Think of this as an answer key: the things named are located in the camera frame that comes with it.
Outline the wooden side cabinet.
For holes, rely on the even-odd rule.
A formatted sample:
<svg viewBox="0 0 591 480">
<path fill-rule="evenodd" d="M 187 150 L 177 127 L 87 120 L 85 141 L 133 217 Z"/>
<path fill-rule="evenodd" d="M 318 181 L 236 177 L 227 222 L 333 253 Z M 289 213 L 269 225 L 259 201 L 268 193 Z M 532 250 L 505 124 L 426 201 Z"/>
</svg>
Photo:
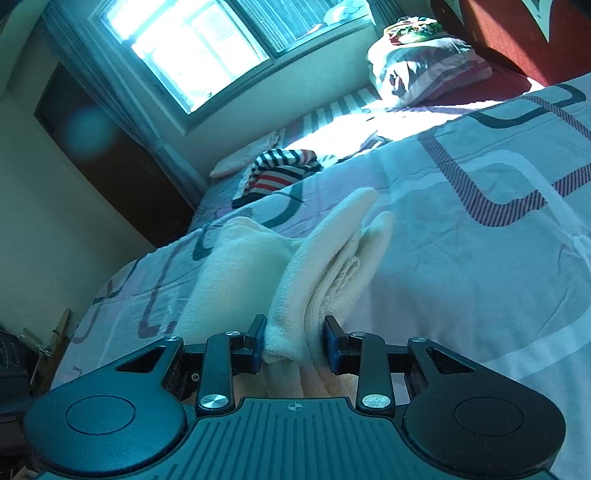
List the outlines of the wooden side cabinet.
<svg viewBox="0 0 591 480">
<path fill-rule="evenodd" d="M 48 390 L 64 352 L 72 312 L 65 309 L 44 344 L 31 330 L 19 335 L 1 329 L 1 477 L 30 479 L 29 454 L 22 432 L 26 411 Z"/>
</svg>

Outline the white item on windowsill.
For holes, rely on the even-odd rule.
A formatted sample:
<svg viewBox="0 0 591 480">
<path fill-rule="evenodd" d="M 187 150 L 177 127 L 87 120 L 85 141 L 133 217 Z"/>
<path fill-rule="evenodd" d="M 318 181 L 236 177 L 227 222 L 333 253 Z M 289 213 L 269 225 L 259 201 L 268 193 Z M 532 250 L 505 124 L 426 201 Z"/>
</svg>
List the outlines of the white item on windowsill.
<svg viewBox="0 0 591 480">
<path fill-rule="evenodd" d="M 324 22 L 327 25 L 355 20 L 370 14 L 366 0 L 344 0 L 325 12 Z"/>
</svg>

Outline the pink small pillow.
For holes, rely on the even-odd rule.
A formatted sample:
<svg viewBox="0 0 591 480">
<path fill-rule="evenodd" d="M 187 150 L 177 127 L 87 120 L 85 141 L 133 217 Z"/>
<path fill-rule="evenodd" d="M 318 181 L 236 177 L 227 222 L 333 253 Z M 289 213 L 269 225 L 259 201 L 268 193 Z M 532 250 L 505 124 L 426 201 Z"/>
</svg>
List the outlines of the pink small pillow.
<svg viewBox="0 0 591 480">
<path fill-rule="evenodd" d="M 256 159 L 259 154 L 276 148 L 283 141 L 283 130 L 274 130 L 263 135 L 235 152 L 219 160 L 211 170 L 211 179 L 223 178 L 242 170 Z"/>
</svg>

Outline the colourful folded cloth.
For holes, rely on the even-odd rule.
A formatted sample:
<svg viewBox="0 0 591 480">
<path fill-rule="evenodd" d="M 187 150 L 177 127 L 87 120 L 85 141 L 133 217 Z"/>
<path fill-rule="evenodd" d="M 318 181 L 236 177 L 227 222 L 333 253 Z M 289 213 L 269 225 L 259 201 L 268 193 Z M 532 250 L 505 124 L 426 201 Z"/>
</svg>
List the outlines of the colourful folded cloth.
<svg viewBox="0 0 591 480">
<path fill-rule="evenodd" d="M 445 34 L 437 20 L 423 16 L 402 17 L 384 30 L 384 37 L 394 46 L 420 43 Z"/>
</svg>

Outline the left teal curtain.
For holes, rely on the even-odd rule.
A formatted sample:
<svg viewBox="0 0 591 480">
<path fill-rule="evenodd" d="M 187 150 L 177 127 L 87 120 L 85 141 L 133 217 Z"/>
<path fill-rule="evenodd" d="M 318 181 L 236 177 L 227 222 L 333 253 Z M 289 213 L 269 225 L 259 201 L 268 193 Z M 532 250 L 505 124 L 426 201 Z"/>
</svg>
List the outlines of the left teal curtain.
<svg viewBox="0 0 591 480">
<path fill-rule="evenodd" d="M 88 23 L 76 12 L 74 3 L 48 2 L 39 30 L 50 50 L 85 92 L 152 155 L 186 203 L 197 208 L 206 190 L 204 178 L 156 127 Z"/>
</svg>

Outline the cream knitted sweater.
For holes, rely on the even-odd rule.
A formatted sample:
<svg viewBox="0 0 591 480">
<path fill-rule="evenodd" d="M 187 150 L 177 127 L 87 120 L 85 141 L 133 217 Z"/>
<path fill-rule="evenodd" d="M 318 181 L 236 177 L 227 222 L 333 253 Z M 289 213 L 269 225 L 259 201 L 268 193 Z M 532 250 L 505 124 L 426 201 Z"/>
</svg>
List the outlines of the cream knitted sweater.
<svg viewBox="0 0 591 480">
<path fill-rule="evenodd" d="M 329 371 L 322 351 L 325 316 L 345 319 L 388 249 L 394 215 L 362 221 L 378 199 L 360 188 L 304 238 L 288 238 L 246 217 L 229 220 L 202 264 L 174 333 L 187 344 L 246 331 L 266 315 L 263 369 L 242 374 L 236 392 L 270 398 L 349 397 L 352 375 Z"/>
</svg>

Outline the striped grey pillow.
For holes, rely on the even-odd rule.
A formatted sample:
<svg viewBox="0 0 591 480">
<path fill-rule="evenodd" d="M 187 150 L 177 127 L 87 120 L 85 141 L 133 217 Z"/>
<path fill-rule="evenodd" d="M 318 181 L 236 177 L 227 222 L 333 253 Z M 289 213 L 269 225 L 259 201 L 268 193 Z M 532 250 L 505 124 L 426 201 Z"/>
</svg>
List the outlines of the striped grey pillow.
<svg viewBox="0 0 591 480">
<path fill-rule="evenodd" d="M 471 45 L 454 37 L 399 46 L 382 38 L 370 47 L 367 60 L 374 88 L 395 108 L 417 106 L 493 75 Z"/>
</svg>

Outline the right teal curtain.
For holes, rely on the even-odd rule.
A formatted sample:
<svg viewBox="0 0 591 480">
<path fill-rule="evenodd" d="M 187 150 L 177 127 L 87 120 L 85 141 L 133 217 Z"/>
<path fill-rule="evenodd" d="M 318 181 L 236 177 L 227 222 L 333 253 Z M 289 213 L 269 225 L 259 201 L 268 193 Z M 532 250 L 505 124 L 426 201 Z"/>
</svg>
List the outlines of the right teal curtain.
<svg viewBox="0 0 591 480">
<path fill-rule="evenodd" d="M 376 26 L 392 25 L 405 16 L 396 0 L 369 0 L 368 4 Z"/>
</svg>

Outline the striped folded garment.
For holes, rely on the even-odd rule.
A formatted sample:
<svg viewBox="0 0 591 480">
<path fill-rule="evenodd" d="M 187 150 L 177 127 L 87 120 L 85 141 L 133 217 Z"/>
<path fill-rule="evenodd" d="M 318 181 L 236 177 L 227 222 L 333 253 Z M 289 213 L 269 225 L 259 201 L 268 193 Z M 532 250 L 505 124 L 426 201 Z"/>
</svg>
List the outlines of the striped folded garment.
<svg viewBox="0 0 591 480">
<path fill-rule="evenodd" d="M 246 167 L 231 207 L 242 208 L 273 192 L 294 185 L 322 171 L 324 167 L 311 150 L 270 149 Z"/>
</svg>

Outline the patterned bed quilt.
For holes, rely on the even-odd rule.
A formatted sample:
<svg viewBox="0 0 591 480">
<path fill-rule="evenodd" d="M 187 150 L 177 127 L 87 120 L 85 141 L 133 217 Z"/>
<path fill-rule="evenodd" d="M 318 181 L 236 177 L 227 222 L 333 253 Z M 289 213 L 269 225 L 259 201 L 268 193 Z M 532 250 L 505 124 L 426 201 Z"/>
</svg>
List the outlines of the patterned bed quilt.
<svg viewBox="0 0 591 480">
<path fill-rule="evenodd" d="M 165 335 L 223 230 L 304 239 L 353 191 L 394 216 L 370 284 L 335 318 L 388 341 L 423 336 L 541 392 L 565 416 L 554 463 L 590 475 L 590 79 L 580 76 L 346 161 L 135 260 L 101 289 L 61 361 L 61 386 Z"/>
</svg>

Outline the red heart headboard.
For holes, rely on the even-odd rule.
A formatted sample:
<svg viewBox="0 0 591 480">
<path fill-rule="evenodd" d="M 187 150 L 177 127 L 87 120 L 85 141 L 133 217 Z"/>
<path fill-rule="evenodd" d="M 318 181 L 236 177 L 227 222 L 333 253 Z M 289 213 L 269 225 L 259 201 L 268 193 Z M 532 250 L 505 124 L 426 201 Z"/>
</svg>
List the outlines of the red heart headboard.
<svg viewBox="0 0 591 480">
<path fill-rule="evenodd" d="M 590 72 L 590 3 L 552 1 L 549 33 L 523 1 L 461 1 L 455 13 L 447 1 L 429 3 L 449 33 L 479 55 L 519 71 L 544 86 Z"/>
</svg>

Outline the window with frame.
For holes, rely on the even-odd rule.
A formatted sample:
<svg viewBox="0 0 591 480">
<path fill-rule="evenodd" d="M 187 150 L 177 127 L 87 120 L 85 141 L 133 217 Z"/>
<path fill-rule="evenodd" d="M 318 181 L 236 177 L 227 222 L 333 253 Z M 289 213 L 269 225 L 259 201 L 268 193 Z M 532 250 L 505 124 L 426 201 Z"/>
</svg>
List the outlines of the window with frame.
<svg viewBox="0 0 591 480">
<path fill-rule="evenodd" d="M 340 1 L 99 1 L 84 19 L 135 92 L 187 133 L 250 89 L 304 108 L 362 79 L 370 14 Z"/>
</svg>

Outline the teal curtain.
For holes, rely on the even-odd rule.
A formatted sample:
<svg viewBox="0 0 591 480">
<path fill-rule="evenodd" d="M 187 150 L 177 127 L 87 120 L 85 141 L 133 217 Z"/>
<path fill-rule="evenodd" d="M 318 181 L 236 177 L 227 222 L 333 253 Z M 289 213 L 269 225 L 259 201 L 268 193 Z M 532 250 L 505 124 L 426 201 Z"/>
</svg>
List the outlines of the teal curtain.
<svg viewBox="0 0 591 480">
<path fill-rule="evenodd" d="M 152 155 L 186 203 L 197 208 L 206 190 L 204 178 L 156 127 L 88 23 L 76 12 L 74 3 L 48 2 L 39 30 L 50 50 L 85 92 Z"/>
<path fill-rule="evenodd" d="M 396 0 L 369 0 L 368 4 L 376 26 L 392 25 L 405 16 Z"/>
</svg>

